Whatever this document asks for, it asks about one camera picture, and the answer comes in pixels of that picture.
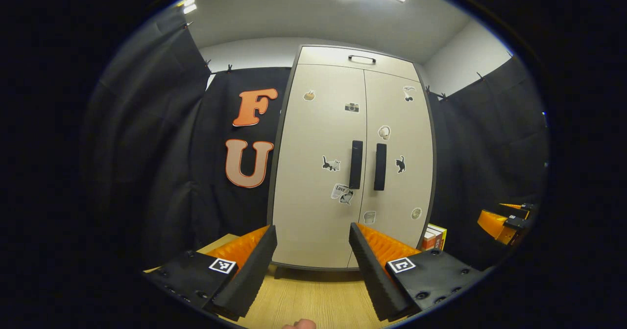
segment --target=stack of books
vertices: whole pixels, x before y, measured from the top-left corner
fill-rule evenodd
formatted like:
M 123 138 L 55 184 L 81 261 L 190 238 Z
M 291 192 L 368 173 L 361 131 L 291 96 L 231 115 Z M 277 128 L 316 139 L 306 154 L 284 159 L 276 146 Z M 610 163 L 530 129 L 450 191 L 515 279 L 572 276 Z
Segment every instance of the stack of books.
M 425 231 L 425 237 L 423 237 L 423 244 L 420 247 L 421 251 L 428 251 L 430 249 L 444 250 L 444 242 L 446 240 L 446 229 L 428 224 Z

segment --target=cabinet handle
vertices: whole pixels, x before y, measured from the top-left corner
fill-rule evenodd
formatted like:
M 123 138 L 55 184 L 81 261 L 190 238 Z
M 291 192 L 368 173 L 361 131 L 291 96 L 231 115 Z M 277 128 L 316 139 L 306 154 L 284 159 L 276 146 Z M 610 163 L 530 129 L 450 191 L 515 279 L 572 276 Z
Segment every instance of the cabinet handle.
M 383 190 L 386 186 L 387 144 L 377 143 L 376 166 L 374 167 L 374 190 Z
M 362 57 L 363 59 L 370 59 L 370 60 L 372 60 L 373 64 L 377 63 L 377 60 L 373 59 L 372 57 L 365 57 L 365 56 L 360 56 L 360 55 L 349 55 L 349 60 L 352 60 L 353 57 Z
M 363 154 L 363 142 L 354 140 L 351 150 L 351 179 L 349 188 L 358 190 L 361 187 L 361 157 Z

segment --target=cabinet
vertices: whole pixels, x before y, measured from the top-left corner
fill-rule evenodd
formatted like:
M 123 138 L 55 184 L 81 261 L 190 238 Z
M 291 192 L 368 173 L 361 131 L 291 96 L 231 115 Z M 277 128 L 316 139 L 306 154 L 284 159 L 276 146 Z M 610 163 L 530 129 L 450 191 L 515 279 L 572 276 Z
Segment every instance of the cabinet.
M 356 268 L 351 222 L 417 246 L 430 213 L 434 142 L 413 64 L 302 46 L 288 86 L 268 198 L 273 262 Z

